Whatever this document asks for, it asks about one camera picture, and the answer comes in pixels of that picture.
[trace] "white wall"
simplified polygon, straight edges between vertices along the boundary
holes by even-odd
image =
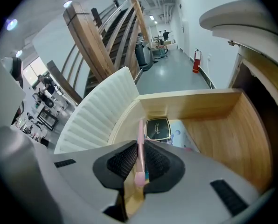
[[[170,23],[169,24],[165,24],[165,23],[158,23],[156,25],[157,27],[157,30],[158,30],[158,33],[160,31],[162,31],[162,34],[164,33],[164,30],[166,30],[167,32],[170,32],[171,31],[171,27],[170,27]]]
[[[177,0],[171,20],[176,43],[182,48],[185,47],[184,52],[194,58],[195,48],[202,51],[201,68],[207,75],[207,57],[212,55],[208,65],[210,79],[216,88],[228,87],[238,47],[228,45],[226,39],[213,37],[211,31],[200,27],[199,18],[206,11],[232,1],[236,0]],[[183,23],[184,29],[188,31],[187,44],[183,44]]]

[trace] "gray plastic surface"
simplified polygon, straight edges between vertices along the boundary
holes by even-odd
[[[102,213],[114,204],[118,192],[99,183],[92,164],[125,143],[51,156],[45,146],[21,131],[0,128],[0,173],[14,196],[42,223],[120,223]],[[258,199],[250,183],[222,164],[199,153],[153,143],[179,156],[185,163],[185,174],[170,191],[147,194],[128,223],[243,223],[271,194]],[[54,162],[69,158],[76,163],[55,167]],[[216,179],[224,179],[247,204],[253,205],[232,218],[209,184]]]

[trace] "hallway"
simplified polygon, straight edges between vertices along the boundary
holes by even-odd
[[[137,83],[140,95],[184,90],[209,89],[200,73],[193,73],[193,64],[180,50],[167,52],[168,57],[144,71]]]

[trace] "door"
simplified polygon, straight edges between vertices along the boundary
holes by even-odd
[[[182,36],[182,41],[183,41],[183,52],[189,56],[189,22],[185,19],[181,20],[182,22],[182,31],[183,31],[183,36]]]

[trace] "pink pen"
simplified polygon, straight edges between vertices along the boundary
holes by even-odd
[[[144,186],[145,183],[145,163],[144,163],[144,132],[143,132],[143,120],[139,122],[138,129],[138,150],[137,150],[137,166],[135,175],[135,184],[137,186]]]

